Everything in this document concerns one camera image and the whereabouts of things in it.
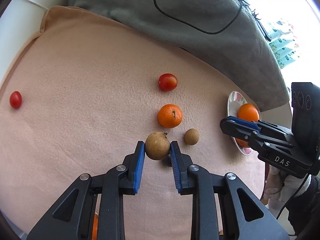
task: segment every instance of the orange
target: orange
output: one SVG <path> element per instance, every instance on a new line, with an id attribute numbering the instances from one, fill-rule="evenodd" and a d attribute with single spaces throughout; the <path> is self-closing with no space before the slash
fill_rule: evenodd
<path id="1" fill-rule="evenodd" d="M 97 240 L 97 233 L 98 233 L 98 216 L 97 214 L 94 214 L 92 240 Z"/>
<path id="2" fill-rule="evenodd" d="M 240 140 L 238 138 L 235 138 L 236 139 L 236 142 L 237 144 L 242 147 L 242 148 L 249 148 L 249 145 L 246 141 L 243 141 L 243 140 Z"/>
<path id="3" fill-rule="evenodd" d="M 174 128 L 182 121 L 182 111 L 176 105 L 164 105 L 158 113 L 158 121 L 165 128 Z"/>
<path id="4" fill-rule="evenodd" d="M 240 119 L 246 121 L 258 121 L 259 120 L 259 113 L 258 110 L 252 104 L 244 104 L 240 106 L 238 110 L 238 117 Z"/>

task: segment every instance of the camera lens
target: camera lens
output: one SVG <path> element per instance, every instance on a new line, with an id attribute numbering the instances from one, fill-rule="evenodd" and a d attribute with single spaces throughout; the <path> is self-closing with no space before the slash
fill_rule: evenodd
<path id="1" fill-rule="evenodd" d="M 306 96 L 306 108 L 307 110 L 310 110 L 311 108 L 311 98 L 309 95 Z"/>
<path id="2" fill-rule="evenodd" d="M 303 107 L 303 94 L 301 92 L 298 93 L 298 105 Z"/>
<path id="3" fill-rule="evenodd" d="M 297 101 L 297 95 L 296 92 L 292 93 L 292 102 L 295 103 Z"/>

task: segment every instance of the triangular cutout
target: triangular cutout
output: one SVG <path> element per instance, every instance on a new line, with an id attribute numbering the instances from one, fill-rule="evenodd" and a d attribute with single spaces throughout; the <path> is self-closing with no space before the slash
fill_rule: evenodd
<path id="1" fill-rule="evenodd" d="M 79 190 L 75 188 L 53 212 L 53 217 L 69 222 L 71 220 L 73 209 L 75 208 L 78 194 Z"/>
<path id="2" fill-rule="evenodd" d="M 246 221 L 250 222 L 263 217 L 263 212 L 242 188 L 238 188 L 237 193 Z"/>

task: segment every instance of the gray fabric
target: gray fabric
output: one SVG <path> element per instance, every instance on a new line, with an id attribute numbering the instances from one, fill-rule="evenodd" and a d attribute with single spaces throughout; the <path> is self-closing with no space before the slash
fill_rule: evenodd
<path id="1" fill-rule="evenodd" d="M 216 32 L 237 14 L 236 0 L 157 0 L 167 14 Z M 252 15 L 242 8 L 230 27 L 209 35 L 161 14 L 153 0 L 70 0 L 160 41 L 181 47 L 223 73 L 266 111 L 289 101 L 277 61 Z"/>

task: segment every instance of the black sleeve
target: black sleeve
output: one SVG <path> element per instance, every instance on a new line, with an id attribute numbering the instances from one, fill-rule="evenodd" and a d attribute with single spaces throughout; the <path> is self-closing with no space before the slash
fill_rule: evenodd
<path id="1" fill-rule="evenodd" d="M 298 236 L 296 240 L 316 239 L 319 236 L 320 179 L 311 177 L 307 191 L 287 205 L 288 220 Z"/>

